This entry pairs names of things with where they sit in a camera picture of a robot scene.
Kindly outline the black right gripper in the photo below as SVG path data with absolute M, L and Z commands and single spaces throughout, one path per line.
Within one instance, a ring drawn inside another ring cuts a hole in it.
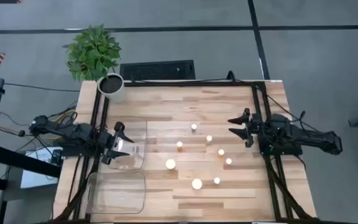
M 250 109 L 245 108 L 242 115 L 237 118 L 229 119 L 228 122 L 232 124 L 242 125 L 243 123 L 249 122 Z M 253 113 L 250 120 L 250 132 L 247 128 L 237 129 L 237 128 L 229 128 L 229 131 L 240 137 L 242 140 L 245 140 L 246 147 L 250 148 L 254 143 L 254 137 L 252 134 L 257 134 L 260 136 L 263 134 L 263 126 L 264 122 L 262 120 L 261 115 L 257 113 Z

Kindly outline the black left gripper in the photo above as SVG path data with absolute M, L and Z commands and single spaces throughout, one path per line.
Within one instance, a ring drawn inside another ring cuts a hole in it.
M 99 133 L 99 144 L 104 149 L 104 156 L 101 159 L 101 162 L 103 164 L 110 164 L 111 161 L 113 159 L 116 159 L 117 157 L 129 156 L 129 154 L 126 152 L 118 152 L 113 149 L 117 137 L 121 138 L 124 141 L 134 143 L 133 140 L 131 140 L 124 134 L 125 125 L 122 122 L 116 122 L 114 130 L 115 132 L 113 132 L 112 134 L 106 130 L 102 130 Z

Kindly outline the clear plastic bin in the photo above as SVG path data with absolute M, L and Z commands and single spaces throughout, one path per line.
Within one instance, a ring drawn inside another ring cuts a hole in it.
M 85 198 L 88 214 L 138 214 L 144 209 L 145 175 L 141 172 L 93 173 Z
M 110 169 L 117 170 L 139 170 L 145 163 L 147 152 L 147 122 L 127 122 L 124 123 L 124 134 L 133 142 L 123 140 L 117 137 L 112 146 L 113 151 L 125 152 L 128 156 L 120 156 L 111 159 L 109 165 Z

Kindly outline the white plant pot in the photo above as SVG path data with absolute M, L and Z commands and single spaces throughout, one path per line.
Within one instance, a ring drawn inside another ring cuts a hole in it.
M 97 81 L 99 92 L 113 103 L 122 103 L 126 99 L 124 80 L 116 73 L 109 73 Z

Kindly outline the black keyboard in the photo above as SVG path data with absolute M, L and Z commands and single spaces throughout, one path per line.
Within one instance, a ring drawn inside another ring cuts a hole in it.
M 120 76 L 124 80 L 195 80 L 192 60 L 123 63 Z

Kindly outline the white box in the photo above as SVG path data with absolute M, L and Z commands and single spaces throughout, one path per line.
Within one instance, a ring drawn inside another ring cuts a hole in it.
M 51 164 L 52 155 L 49 153 L 52 152 L 55 156 L 58 152 L 62 152 L 61 147 L 48 147 L 48 148 L 38 148 L 34 152 L 26 152 L 25 155 L 27 157 L 31 157 L 33 159 L 37 159 L 42 162 L 47 162 Z M 57 184 L 58 178 L 51 177 L 43 174 L 38 174 L 35 172 L 24 170 L 22 173 L 21 179 L 21 188 L 22 189 L 30 189 L 34 187 L 40 187 L 44 185 L 52 185 Z

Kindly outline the green leafy plant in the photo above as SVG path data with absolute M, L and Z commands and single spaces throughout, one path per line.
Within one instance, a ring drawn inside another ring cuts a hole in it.
M 73 42 L 64 45 L 66 65 L 74 80 L 98 81 L 115 71 L 121 59 L 120 43 L 104 25 L 90 26 L 76 35 Z

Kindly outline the black table beam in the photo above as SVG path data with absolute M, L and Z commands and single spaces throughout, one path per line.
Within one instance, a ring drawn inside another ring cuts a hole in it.
M 23 170 L 59 178 L 62 168 L 0 147 L 0 163 Z

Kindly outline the black side frame rails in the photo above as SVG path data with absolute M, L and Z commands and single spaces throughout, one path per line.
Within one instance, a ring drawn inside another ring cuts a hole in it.
M 96 174 L 98 172 L 100 157 L 104 151 L 105 143 L 102 141 L 107 140 L 103 137 L 103 132 L 106 130 L 106 113 L 108 108 L 109 100 L 104 97 L 103 108 L 101 114 L 101 122 L 98 127 L 96 127 L 95 139 L 92 142 L 94 147 L 94 153 L 91 157 L 85 157 L 83 162 L 83 168 L 81 170 L 80 182 L 78 186 L 77 193 L 73 198 L 69 197 L 68 205 L 62 211 L 62 213 L 51 221 L 52 224 L 79 224 L 89 223 L 90 214 L 86 214 L 85 218 L 80 219 L 80 210 L 81 204 L 85 196 L 86 188 L 91 174 Z
M 267 98 L 267 89 L 265 82 L 257 81 L 252 85 L 252 94 L 254 98 L 254 104 L 256 108 L 256 113 L 259 118 L 262 118 L 262 111 L 260 109 L 259 103 L 259 92 L 262 95 L 265 115 L 267 118 L 271 118 L 270 103 Z M 297 222 L 300 220 L 314 220 L 314 217 L 307 214 L 305 210 L 298 204 L 293 195 L 287 188 L 286 178 L 283 170 L 283 163 L 279 154 L 273 154 L 273 158 L 276 162 L 278 172 L 275 171 L 272 160 L 270 158 L 271 154 L 268 152 L 269 142 L 268 137 L 264 133 L 264 124 L 259 125 L 259 133 L 257 134 L 257 139 L 259 142 L 260 154 L 265 162 L 268 186 L 270 189 L 270 196 L 272 199 L 272 207 L 274 218 L 277 222 Z M 282 217 L 280 204 L 278 200 L 277 187 L 283 195 L 284 209 L 286 217 Z

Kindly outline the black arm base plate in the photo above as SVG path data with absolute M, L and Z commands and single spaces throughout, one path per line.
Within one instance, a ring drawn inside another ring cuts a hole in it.
M 64 145 L 62 146 L 62 156 L 73 157 L 73 156 L 85 156 L 94 157 L 101 155 L 104 151 L 102 147 L 96 147 L 94 145 Z
M 292 142 L 279 140 L 268 140 L 263 136 L 258 137 L 260 153 L 263 155 L 276 156 L 276 155 L 302 155 L 303 151 L 300 145 Z

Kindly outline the black table frame rail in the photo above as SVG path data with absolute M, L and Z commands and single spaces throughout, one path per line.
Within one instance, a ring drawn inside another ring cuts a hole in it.
M 265 85 L 263 81 L 246 82 L 238 80 L 232 81 L 192 81 L 192 82 L 152 82 L 152 81 L 136 81 L 127 82 L 125 87 L 152 87 L 152 86 L 262 86 Z

